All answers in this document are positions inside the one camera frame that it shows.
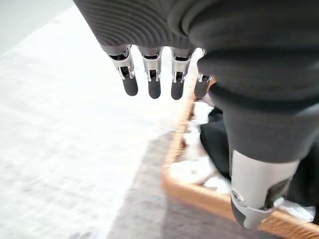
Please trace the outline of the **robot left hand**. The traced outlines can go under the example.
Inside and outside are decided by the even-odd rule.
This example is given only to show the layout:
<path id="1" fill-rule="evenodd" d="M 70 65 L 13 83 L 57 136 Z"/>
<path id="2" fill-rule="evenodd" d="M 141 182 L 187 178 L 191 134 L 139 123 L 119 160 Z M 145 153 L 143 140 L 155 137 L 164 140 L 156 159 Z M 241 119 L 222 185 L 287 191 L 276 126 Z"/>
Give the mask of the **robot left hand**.
<path id="1" fill-rule="evenodd" d="M 77 0 L 126 93 L 135 96 L 131 46 L 149 95 L 172 52 L 171 96 L 183 94 L 195 49 L 194 93 L 215 106 L 200 126 L 212 167 L 231 182 L 236 221 L 255 228 L 283 200 L 319 205 L 319 3 L 316 0 Z"/>

